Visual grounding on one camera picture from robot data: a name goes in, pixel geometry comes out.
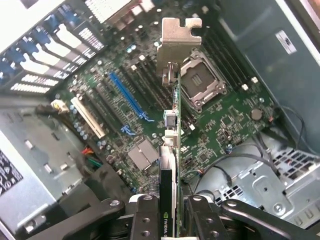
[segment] cpu socket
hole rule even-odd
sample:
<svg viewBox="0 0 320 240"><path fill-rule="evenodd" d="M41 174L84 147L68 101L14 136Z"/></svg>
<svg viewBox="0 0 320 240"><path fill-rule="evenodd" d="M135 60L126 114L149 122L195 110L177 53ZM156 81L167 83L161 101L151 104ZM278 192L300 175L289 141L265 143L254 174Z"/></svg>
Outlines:
<svg viewBox="0 0 320 240"><path fill-rule="evenodd" d="M181 67L183 98L198 113L202 106L218 94L227 94L226 82L205 54L192 50Z"/></svg>

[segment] sticker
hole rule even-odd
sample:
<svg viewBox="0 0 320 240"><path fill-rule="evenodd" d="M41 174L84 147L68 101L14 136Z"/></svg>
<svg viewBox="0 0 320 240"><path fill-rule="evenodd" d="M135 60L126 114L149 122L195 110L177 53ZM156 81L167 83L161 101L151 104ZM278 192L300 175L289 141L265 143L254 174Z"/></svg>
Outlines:
<svg viewBox="0 0 320 240"><path fill-rule="evenodd" d="M276 33L275 36L289 55L297 51L296 47L293 45L285 31L281 30Z"/></svg>
<svg viewBox="0 0 320 240"><path fill-rule="evenodd" d="M0 197L22 179L20 172L0 150Z"/></svg>

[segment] white pci slot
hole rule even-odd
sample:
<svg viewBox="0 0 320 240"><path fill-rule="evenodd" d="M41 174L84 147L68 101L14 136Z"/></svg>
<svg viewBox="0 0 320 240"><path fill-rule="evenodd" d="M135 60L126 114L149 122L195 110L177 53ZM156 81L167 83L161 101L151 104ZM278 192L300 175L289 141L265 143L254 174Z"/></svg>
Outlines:
<svg viewBox="0 0 320 240"><path fill-rule="evenodd" d="M79 99L77 97L74 97L71 99L71 103L74 105L75 109L77 109L79 114L83 117L86 123L90 126L95 135L99 139L103 138L106 135L105 132L97 123L97 121L92 117L90 112L88 112L85 106L83 106L83 104L79 101Z"/></svg>

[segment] pci bracket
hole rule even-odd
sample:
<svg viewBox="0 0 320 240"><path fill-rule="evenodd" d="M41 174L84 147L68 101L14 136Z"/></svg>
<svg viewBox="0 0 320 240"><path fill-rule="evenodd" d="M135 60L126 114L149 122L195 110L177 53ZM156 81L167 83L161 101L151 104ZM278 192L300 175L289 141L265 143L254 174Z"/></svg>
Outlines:
<svg viewBox="0 0 320 240"><path fill-rule="evenodd" d="M157 74L162 85L170 86L178 80L179 65L190 56L193 48L201 45L201 37L193 36L191 29L201 28L200 18L186 18L180 26L179 18L162 19L162 44L157 48Z"/></svg>

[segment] motherboard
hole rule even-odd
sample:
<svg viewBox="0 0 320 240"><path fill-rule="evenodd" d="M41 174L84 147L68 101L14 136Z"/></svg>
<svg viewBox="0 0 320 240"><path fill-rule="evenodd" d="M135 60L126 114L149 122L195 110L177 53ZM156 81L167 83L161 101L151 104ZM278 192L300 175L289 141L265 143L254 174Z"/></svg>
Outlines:
<svg viewBox="0 0 320 240"><path fill-rule="evenodd" d="M193 178L272 123L273 101L210 6L168 1L104 34L109 45L54 92L74 130L133 194L159 172L175 91L157 76L163 17L200 17L202 45L181 66L181 173Z"/></svg>

